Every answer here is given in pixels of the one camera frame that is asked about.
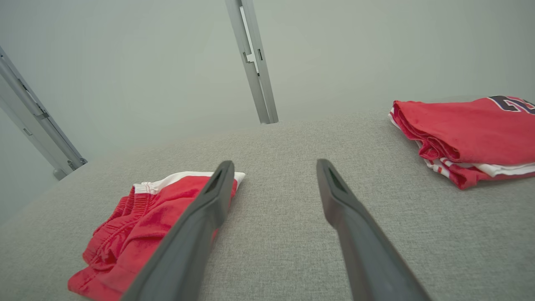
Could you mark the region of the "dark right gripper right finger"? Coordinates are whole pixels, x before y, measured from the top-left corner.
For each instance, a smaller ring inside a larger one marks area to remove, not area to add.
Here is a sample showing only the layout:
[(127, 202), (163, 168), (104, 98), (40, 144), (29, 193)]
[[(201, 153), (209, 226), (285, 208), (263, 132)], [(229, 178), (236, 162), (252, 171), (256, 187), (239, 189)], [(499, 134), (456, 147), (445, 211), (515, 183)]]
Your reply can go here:
[(355, 301), (429, 301), (430, 296), (331, 162), (319, 159), (324, 215), (337, 231)]

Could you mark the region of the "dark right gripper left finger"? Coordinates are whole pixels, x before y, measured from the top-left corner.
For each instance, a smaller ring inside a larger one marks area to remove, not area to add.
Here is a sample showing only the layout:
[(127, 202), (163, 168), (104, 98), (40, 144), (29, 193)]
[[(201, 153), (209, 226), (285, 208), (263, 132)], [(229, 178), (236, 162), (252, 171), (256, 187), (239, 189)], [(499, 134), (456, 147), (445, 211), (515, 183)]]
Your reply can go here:
[(221, 162), (123, 294), (123, 301), (197, 301), (214, 233), (229, 211), (233, 181), (233, 162)]

